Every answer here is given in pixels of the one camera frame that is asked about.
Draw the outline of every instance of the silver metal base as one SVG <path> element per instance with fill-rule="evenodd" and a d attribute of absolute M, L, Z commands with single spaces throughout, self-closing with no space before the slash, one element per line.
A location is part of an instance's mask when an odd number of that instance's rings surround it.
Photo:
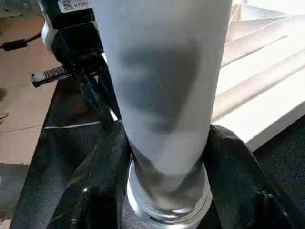
<path fill-rule="evenodd" d="M 209 210 L 213 198 L 204 164 L 203 170 L 205 174 L 203 195 L 202 198 L 198 200 L 196 208 L 182 218 L 170 219 L 168 216 L 165 217 L 157 212 L 149 212 L 148 214 L 148 208 L 137 202 L 137 198 L 134 196 L 132 191 L 132 187 L 134 186 L 133 184 L 137 183 L 137 178 L 135 175 L 134 162 L 131 163 L 127 183 L 128 201 L 147 229 L 195 229 L 198 227 L 201 220 Z"/>

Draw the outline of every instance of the tiled floor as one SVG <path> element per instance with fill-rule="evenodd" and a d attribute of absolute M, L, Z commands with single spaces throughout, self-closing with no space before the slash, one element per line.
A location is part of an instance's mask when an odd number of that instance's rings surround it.
<path fill-rule="evenodd" d="M 41 30 L 42 18 L 0 19 L 0 43 L 28 38 Z M 59 65 L 41 39 L 27 48 L 0 50 L 0 163 L 30 164 L 55 83 L 34 88 L 28 75 Z M 7 229 L 6 221 L 0 229 Z"/>

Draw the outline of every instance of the white cylinder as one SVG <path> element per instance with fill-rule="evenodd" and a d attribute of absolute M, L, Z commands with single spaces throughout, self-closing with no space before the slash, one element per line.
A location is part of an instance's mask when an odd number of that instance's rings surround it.
<path fill-rule="evenodd" d="M 230 0 L 93 0 L 148 214 L 183 218 L 202 197 Z"/>

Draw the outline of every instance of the label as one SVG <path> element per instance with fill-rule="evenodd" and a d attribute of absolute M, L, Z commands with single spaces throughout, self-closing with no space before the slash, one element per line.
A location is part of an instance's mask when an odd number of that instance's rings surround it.
<path fill-rule="evenodd" d="M 60 0 L 58 6 L 62 13 L 70 13 L 92 8 L 92 0 Z"/>

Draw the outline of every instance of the black cable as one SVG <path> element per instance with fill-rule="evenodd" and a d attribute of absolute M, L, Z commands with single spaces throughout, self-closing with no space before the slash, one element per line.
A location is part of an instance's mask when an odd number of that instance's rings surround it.
<path fill-rule="evenodd" d="M 41 32 L 37 33 L 36 35 L 28 38 L 28 39 L 20 39 L 15 40 L 11 42 L 6 42 L 0 46 L 1 49 L 4 49 L 5 51 L 20 49 L 23 47 L 27 47 L 29 42 L 32 42 L 33 40 L 41 37 Z"/>
<path fill-rule="evenodd" d="M 41 32 L 37 33 L 36 35 L 30 37 L 27 39 L 27 42 L 32 42 L 33 40 L 36 40 L 37 38 L 40 38 L 41 37 Z"/>

